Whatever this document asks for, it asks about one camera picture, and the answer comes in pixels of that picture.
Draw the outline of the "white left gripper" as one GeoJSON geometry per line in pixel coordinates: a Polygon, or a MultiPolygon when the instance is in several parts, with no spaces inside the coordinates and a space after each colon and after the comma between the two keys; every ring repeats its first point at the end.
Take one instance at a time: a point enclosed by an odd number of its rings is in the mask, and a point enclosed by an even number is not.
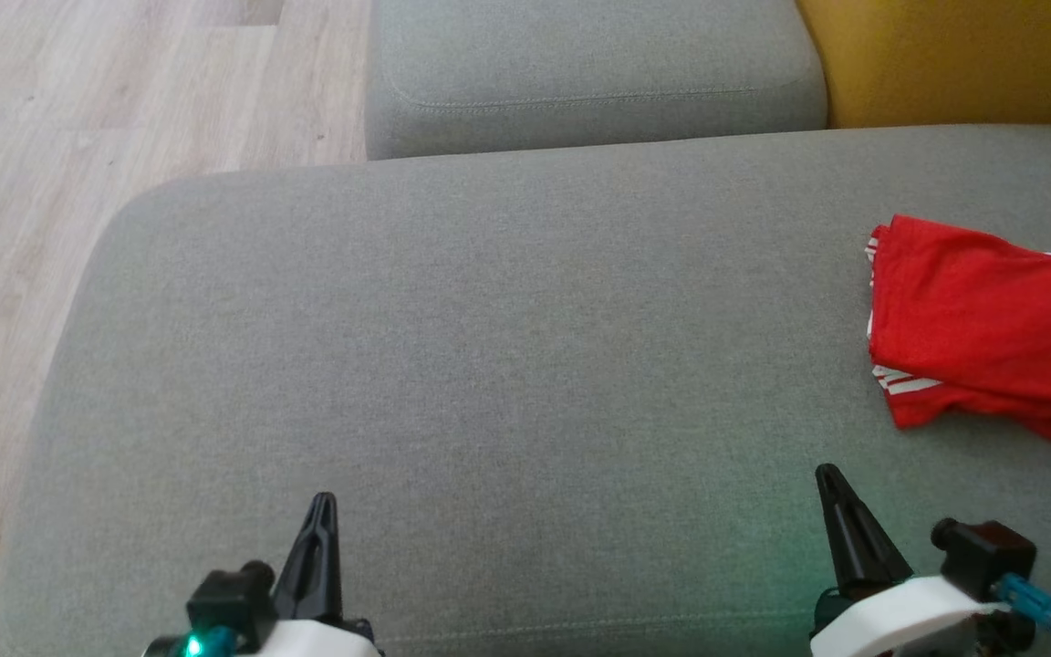
{"type": "Polygon", "coordinates": [[[367,620],[345,620],[338,508],[330,492],[310,500],[276,578],[274,605],[280,620],[266,639],[234,656],[383,656],[367,620]]]}

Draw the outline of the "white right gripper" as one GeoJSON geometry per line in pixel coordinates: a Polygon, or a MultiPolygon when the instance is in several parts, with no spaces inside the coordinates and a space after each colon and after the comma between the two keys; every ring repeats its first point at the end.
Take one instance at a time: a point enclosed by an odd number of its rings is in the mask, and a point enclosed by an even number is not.
{"type": "Polygon", "coordinates": [[[1037,624],[1009,605],[975,601],[943,577],[911,579],[911,564],[834,464],[819,465],[815,481],[838,593],[864,600],[815,633],[810,654],[1014,656],[1033,648],[1037,624]]]}

